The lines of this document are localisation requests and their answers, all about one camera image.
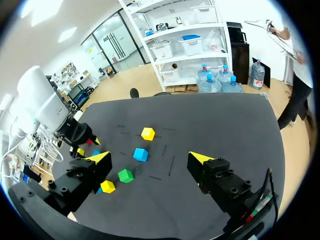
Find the green cube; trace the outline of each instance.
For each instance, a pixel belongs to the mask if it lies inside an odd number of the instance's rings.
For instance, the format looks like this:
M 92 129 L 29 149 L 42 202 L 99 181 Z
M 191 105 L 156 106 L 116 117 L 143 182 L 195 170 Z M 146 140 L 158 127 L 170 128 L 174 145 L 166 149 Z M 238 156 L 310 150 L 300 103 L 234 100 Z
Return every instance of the green cube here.
M 135 178 L 128 169 L 123 169 L 122 171 L 118 172 L 118 176 L 121 182 L 127 184 L 133 181 Z

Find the person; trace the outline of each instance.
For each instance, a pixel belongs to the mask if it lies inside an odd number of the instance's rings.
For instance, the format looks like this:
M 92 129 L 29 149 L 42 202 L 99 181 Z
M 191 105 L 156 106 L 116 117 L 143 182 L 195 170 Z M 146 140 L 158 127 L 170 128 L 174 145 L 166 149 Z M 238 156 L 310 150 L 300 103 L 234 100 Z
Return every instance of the person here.
M 292 40 L 292 47 L 297 53 L 296 60 L 293 60 L 293 88 L 289 103 L 278 119 L 280 130 L 288 124 L 294 125 L 298 112 L 304 108 L 304 103 L 313 88 L 313 81 L 310 69 L 308 68 L 308 58 L 306 50 L 301 44 L 300 37 L 297 35 L 288 19 L 282 18 L 283 30 L 270 27 L 269 31 L 284 40 Z

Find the wooden floor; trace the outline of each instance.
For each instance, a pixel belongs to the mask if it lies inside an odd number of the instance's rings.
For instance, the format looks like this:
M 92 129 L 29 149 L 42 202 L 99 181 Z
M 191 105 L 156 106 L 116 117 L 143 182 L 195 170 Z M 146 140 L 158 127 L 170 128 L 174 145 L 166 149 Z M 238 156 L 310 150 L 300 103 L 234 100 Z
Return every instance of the wooden floor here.
M 94 103 L 130 98 L 130 89 L 136 88 L 140 97 L 150 97 L 162 92 L 158 79 L 150 64 L 129 69 L 107 78 L 91 94 L 90 99 L 82 107 L 85 109 Z M 266 87 L 255 90 L 244 85 L 245 93 L 258 94 L 266 92 L 275 116 L 278 118 L 289 101 L 290 88 L 282 82 L 272 79 L 271 89 Z M 285 184 L 280 215 L 285 211 L 305 175 L 309 165 L 309 138 L 305 122 L 299 117 L 294 126 L 288 126 L 281 131 L 285 154 Z

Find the black pants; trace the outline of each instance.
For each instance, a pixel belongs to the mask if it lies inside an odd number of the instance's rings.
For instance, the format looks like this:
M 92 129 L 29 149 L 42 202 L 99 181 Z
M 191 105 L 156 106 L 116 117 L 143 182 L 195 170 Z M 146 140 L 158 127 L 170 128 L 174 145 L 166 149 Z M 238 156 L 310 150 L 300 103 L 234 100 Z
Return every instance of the black pants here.
M 304 106 L 307 97 L 311 93 L 308 87 L 300 78 L 293 74 L 293 89 L 289 103 L 285 107 L 283 113 L 278 119 L 280 129 L 285 128 L 290 121 L 295 121 L 299 110 Z

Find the plastic storage box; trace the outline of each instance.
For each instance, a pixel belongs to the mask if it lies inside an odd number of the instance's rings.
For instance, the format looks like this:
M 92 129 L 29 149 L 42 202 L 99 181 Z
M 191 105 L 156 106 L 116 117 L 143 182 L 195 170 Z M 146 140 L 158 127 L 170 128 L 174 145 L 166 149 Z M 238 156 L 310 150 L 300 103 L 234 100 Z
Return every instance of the plastic storage box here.
M 180 63 L 166 63 L 161 71 L 164 81 L 166 83 L 176 83 L 180 80 Z
M 187 56 L 202 54 L 204 52 L 202 47 L 202 37 L 196 37 L 189 40 L 179 39 L 178 42 L 182 44 L 185 54 Z
M 200 24 L 217 23 L 217 11 L 215 6 L 194 6 L 191 8 Z
M 158 42 L 150 48 L 157 60 L 169 59 L 174 56 L 171 42 L 165 40 Z

